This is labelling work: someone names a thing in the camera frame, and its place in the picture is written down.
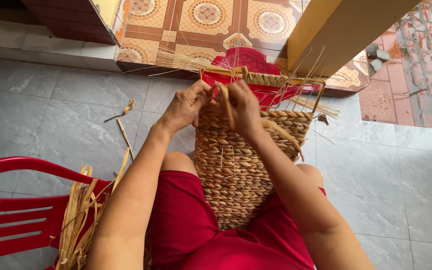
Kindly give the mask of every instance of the red shorts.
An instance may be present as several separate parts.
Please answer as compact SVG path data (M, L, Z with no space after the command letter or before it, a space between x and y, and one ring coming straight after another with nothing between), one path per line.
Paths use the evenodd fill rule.
M149 228L152 269L203 265L211 269L210 258L233 266L226 269L235 269L235 261L247 261L247 269L248 262L255 265L253 269L263 269L265 261L272 267L279 265L279 269L314 269L303 239L277 194L246 230L219 231L216 215L204 200L200 179L188 172L165 170L159 173Z

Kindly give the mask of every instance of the wooden post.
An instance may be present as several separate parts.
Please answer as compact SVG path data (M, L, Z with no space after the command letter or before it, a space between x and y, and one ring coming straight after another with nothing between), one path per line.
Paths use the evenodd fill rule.
M287 42L288 70L309 74L326 46L313 75L332 76L420 2L311 0Z

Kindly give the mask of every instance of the chair backrest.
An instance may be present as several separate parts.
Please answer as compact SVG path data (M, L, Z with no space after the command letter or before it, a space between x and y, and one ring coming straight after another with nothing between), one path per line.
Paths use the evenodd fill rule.
M87 185L93 181L93 177L38 158L0 158L0 173L12 170L35 170ZM99 180L94 188L94 194L99 194L109 183L110 181ZM3 212L0 213L0 256L48 246L58 249L59 233L68 200L69 195L0 198L0 212ZM91 215L88 217L88 223L92 223L90 219Z

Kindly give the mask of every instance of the hand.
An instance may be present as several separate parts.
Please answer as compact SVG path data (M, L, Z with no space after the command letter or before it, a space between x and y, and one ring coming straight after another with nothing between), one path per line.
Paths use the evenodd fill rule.
M236 132L246 140L253 140L264 131L261 126L259 114L258 98L249 89L246 82L239 80L227 85L229 93L229 103L234 118L234 128ZM222 91L219 91L215 100L221 104L223 110L227 112L226 102L223 100Z
M156 125L161 126L171 136L191 123L198 127L199 110L213 99L213 93L208 93L210 89L207 83L199 80L188 89L177 91Z

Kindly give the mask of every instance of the slipper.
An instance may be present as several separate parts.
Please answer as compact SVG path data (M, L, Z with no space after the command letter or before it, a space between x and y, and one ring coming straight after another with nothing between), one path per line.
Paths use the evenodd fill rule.
M391 59L389 52L379 49L377 44L369 44L366 47L366 53L369 59L379 59L382 62L386 62Z
M373 77L383 67L383 62L380 59L374 59L369 63L369 76Z

